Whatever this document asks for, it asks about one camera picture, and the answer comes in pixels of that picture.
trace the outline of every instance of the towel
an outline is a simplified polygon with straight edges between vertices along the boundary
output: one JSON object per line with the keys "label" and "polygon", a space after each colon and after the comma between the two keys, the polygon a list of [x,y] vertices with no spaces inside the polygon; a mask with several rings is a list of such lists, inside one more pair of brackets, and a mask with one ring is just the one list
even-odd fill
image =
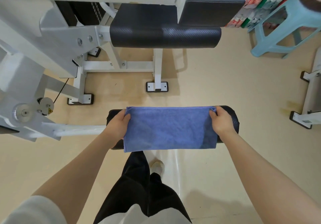
{"label": "towel", "polygon": [[130,114],[124,152],[215,148],[217,134],[204,107],[127,107]]}

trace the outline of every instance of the black padded roller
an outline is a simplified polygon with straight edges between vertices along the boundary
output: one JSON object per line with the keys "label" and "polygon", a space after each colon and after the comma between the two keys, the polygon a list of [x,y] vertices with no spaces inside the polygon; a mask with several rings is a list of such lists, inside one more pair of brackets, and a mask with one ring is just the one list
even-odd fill
{"label": "black padded roller", "polygon": [[[229,106],[221,106],[221,107],[231,115],[235,131],[237,133],[239,133],[240,123],[239,123],[238,117],[236,116],[235,111],[232,108],[230,108]],[[118,112],[120,112],[121,110],[122,109],[114,109],[109,112],[108,117],[107,117],[107,125],[110,122],[110,120],[112,120],[114,118],[114,116],[116,116],[118,114]],[[222,140],[220,139],[219,136],[217,137],[217,143],[222,143]],[[119,140],[117,142],[116,146],[113,148],[113,150],[116,150],[116,149],[124,149],[124,141],[122,139]]]}
{"label": "black padded roller", "polygon": [[187,27],[177,21],[176,6],[123,3],[110,25],[115,47],[214,48],[220,27]]}

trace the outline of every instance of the white sleeve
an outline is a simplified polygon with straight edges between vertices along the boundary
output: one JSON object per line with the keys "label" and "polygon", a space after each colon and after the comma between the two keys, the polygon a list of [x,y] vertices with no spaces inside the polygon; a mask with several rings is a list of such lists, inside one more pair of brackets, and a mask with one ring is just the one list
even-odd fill
{"label": "white sleeve", "polygon": [[58,206],[43,196],[31,196],[2,224],[67,224]]}

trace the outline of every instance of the person's left hand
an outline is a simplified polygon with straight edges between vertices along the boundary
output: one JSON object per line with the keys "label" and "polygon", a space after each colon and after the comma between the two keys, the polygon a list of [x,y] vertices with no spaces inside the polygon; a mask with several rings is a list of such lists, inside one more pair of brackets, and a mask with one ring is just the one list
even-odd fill
{"label": "person's left hand", "polygon": [[130,114],[125,116],[126,109],[121,110],[110,122],[101,133],[108,140],[111,140],[115,145],[121,140],[127,131],[127,125],[130,120]]}

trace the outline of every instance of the hand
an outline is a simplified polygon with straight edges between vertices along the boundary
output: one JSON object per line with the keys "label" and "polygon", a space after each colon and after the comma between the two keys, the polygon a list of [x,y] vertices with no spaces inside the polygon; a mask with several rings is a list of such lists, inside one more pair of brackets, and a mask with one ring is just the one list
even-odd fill
{"label": "hand", "polygon": [[215,133],[217,133],[219,137],[227,133],[236,133],[230,114],[220,106],[215,106],[215,108],[217,115],[214,111],[210,110],[212,127]]}
{"label": "hand", "polygon": [[127,131],[127,125],[130,120],[130,114],[125,116],[126,109],[121,110],[114,118],[108,123],[107,127],[101,133],[108,140],[113,142],[113,148],[119,140],[121,140]]}

